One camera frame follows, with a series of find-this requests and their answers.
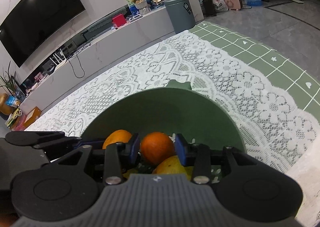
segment green bowl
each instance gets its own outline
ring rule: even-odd
[[[167,87],[132,94],[102,112],[82,134],[83,139],[107,138],[125,129],[143,139],[158,131],[182,133],[187,142],[221,150],[233,146],[245,151],[240,132],[230,116],[209,98],[191,90],[190,83],[169,82]]]

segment black plant pot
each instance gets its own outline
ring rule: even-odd
[[[208,16],[216,16],[217,12],[214,8],[214,4],[212,0],[203,0],[203,7],[205,10],[205,14]]]

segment white lace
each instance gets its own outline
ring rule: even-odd
[[[319,133],[318,121],[283,89],[227,52],[184,31],[94,78],[40,117],[28,130],[80,136],[101,112],[138,91],[190,81],[235,121],[248,154],[286,172]]]

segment television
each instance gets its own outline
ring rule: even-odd
[[[48,37],[84,10],[80,0],[21,0],[0,25],[0,41],[21,67]]]

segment gray trash can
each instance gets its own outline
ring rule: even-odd
[[[196,25],[189,0],[165,0],[164,5],[176,34]]]

